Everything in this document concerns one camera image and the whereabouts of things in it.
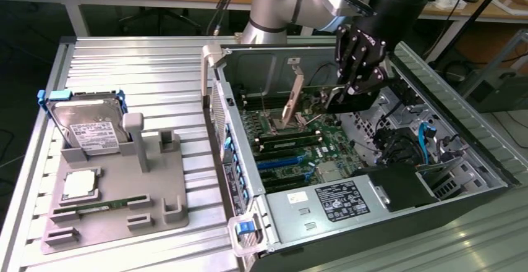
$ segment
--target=blue latch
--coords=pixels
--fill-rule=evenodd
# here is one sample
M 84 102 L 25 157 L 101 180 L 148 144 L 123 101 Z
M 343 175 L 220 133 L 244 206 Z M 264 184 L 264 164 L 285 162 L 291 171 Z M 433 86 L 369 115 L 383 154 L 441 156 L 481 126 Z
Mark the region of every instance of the blue latch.
M 224 149 L 227 150 L 231 144 L 231 137 L 225 138 Z
M 241 195 L 243 195 L 243 197 L 244 197 L 244 202 L 245 202 L 245 204 L 247 204 L 248 201 L 249 201 L 248 191 L 247 191 L 247 190 L 243 190 L 243 191 L 241 191 Z
M 239 223 L 235 229 L 237 231 L 239 236 L 243 234 L 253 233 L 256 231 L 255 223 L 252 221 L 245 221 L 243 223 Z
M 117 96 L 119 101 L 121 102 L 123 113 L 128 113 L 129 109 L 127 107 L 127 102 L 124 100 L 124 91 L 119 90 L 119 92 L 116 93 L 116 96 Z
M 68 101 L 72 98 L 72 91 L 63 90 L 63 91 L 52 91 L 49 93 L 49 101 Z
M 48 107 L 47 107 L 47 91 L 39 90 L 36 94 L 36 103 L 44 110 L 47 116 L 51 118 L 51 113 L 48 112 Z

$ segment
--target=robotic arm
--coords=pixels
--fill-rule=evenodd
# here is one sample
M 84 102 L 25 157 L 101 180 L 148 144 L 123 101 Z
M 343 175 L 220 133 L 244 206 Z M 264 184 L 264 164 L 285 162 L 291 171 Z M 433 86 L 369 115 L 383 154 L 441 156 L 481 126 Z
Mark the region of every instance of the robotic arm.
M 327 112 L 361 111 L 393 78 L 388 57 L 425 4 L 427 0 L 253 0 L 241 42 L 285 43 L 288 23 L 336 30 L 341 87 L 331 93 Z

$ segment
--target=motherboard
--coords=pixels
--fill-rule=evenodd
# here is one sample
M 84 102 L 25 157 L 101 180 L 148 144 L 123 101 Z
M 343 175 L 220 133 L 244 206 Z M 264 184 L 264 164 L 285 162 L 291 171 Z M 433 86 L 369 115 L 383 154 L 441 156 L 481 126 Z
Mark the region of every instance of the motherboard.
M 281 192 L 344 179 L 364 166 L 333 114 L 296 112 L 279 129 L 283 108 L 241 110 L 265 191 Z

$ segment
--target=hard drive label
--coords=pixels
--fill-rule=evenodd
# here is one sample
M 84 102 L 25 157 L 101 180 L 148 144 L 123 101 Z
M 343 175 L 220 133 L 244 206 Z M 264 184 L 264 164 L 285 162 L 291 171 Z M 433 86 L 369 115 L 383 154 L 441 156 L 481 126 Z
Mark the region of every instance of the hard drive label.
M 371 212 L 353 181 L 319 187 L 315 192 L 333 223 Z
M 93 122 L 71 125 L 79 145 L 85 151 L 116 148 L 117 137 L 112 122 Z

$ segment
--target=power cable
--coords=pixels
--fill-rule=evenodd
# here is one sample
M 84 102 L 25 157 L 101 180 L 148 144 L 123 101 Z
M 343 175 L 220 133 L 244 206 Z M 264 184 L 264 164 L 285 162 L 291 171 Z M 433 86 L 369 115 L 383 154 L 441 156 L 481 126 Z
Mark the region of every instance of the power cable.
M 25 21 L 12 12 L 9 9 L 3 8 L 4 11 L 17 20 L 25 23 Z M 31 25 L 25 24 L 25 27 L 44 40 L 47 40 L 53 45 L 59 46 L 59 42 L 53 41 L 47 35 L 44 35 L 39 30 L 36 30 Z
M 3 165 L 0 165 L 0 168 L 5 167 L 8 164 L 13 163 L 15 161 L 20 160 L 21 158 L 24 158 L 25 155 L 17 156 L 15 159 L 11 159 L 9 161 L 7 161 L 5 163 L 3 163 Z
M 5 153 L 8 152 L 9 145 L 13 142 L 15 134 L 11 131 L 5 130 L 5 129 L 0 129 L 0 132 L 4 132 L 4 133 L 7 133 L 9 135 L 9 140 L 8 140 L 7 144 L 5 144 L 5 146 L 3 147 L 3 150 L 1 150 L 1 153 L 0 153 L 0 162 L 1 162 L 1 160 L 5 157 Z
M 373 133 L 376 133 L 376 131 L 377 131 L 377 126 L 380 125 L 380 122 L 381 122 L 383 120 L 385 120 L 385 118 L 388 118 L 388 117 L 396 112 L 396 110 L 397 110 L 397 108 L 401 106 L 401 104 L 403 104 L 401 101 L 397 102 L 396 105 L 395 105 L 395 107 L 388 111 L 388 113 L 387 113 L 385 115 L 380 116 L 380 118 L 379 118 L 379 120 L 377 120 L 377 122 L 376 122 L 376 126 L 375 126 L 375 128 L 373 128 Z
M 499 122 L 499 124 L 501 125 L 504 131 L 508 133 L 508 135 L 509 135 L 509 137 L 512 138 L 515 144 L 517 144 L 517 146 L 519 146 L 520 148 L 528 148 L 528 147 L 524 147 L 523 145 L 520 145 L 519 142 L 517 142 L 517 140 L 515 140 L 515 137 L 513 137 L 512 133 L 509 133 L 508 129 L 505 128 L 505 126 L 504 126 L 501 120 L 497 118 L 497 116 L 495 115 L 495 113 L 491 113 L 491 114 L 492 114 L 492 116 L 495 117 L 495 119 L 496 119 L 496 121 Z
M 328 66 L 328 65 L 332 65 L 332 62 L 327 62 L 327 63 L 324 63 L 323 65 L 320 65 L 320 67 L 317 68 L 317 70 L 313 72 L 313 75 L 312 75 L 312 77 L 311 77 L 311 79 L 309 79 L 309 81 L 308 81 L 308 83 L 307 83 L 307 86 L 311 86 L 311 85 L 312 85 L 312 81 L 313 81 L 315 76 L 317 75 L 319 71 L 321 71 L 321 69 L 323 69 L 325 66 Z M 331 76 L 331 72 L 327 72 L 327 78 L 325 78 L 324 81 L 328 80 L 328 77 L 329 77 L 329 76 Z
M 509 111 L 507 111 L 505 113 L 508 114 L 509 118 L 511 118 L 517 124 L 520 124 L 524 128 L 528 129 L 528 125 L 525 125 L 524 123 L 521 123 L 521 122 L 512 116 L 512 114 L 509 113 Z
M 435 49 L 436 45 L 439 44 L 441 37 L 444 36 L 444 33 L 445 33 L 445 31 L 447 31 L 447 29 L 448 29 L 448 27 L 449 27 L 449 19 L 451 19 L 451 16 L 453 15 L 453 13 L 455 13 L 455 10 L 456 10 L 456 7 L 459 6 L 459 3 L 460 3 L 460 0 L 456 1 L 456 4 L 455 4 L 455 6 L 453 6 L 453 9 L 451 10 L 449 15 L 447 16 L 447 19 L 445 19 L 445 21 L 444 21 L 444 28 L 443 28 L 443 30 L 441 30 L 441 32 L 440 32 L 440 35 L 439 35 L 439 37 L 437 37 L 437 39 L 436 39 L 433 45 L 432 45 L 431 48 L 421 54 L 421 56 L 423 56 L 424 58 L 429 55 L 429 53 L 431 53 L 432 50 Z
M 215 11 L 213 17 L 211 18 L 209 24 L 207 25 L 205 35 L 209 35 L 213 22 L 215 22 L 215 20 L 217 18 L 219 13 L 221 12 L 221 14 L 220 14 L 220 22 L 216 23 L 215 32 L 213 33 L 220 31 L 220 24 L 221 24 L 221 20 L 224 19 L 224 13 L 225 13 L 224 11 L 225 11 L 227 7 L 229 6 L 229 3 L 231 3 L 231 0 L 219 0 L 217 1 L 217 3 L 216 3 L 216 11 Z

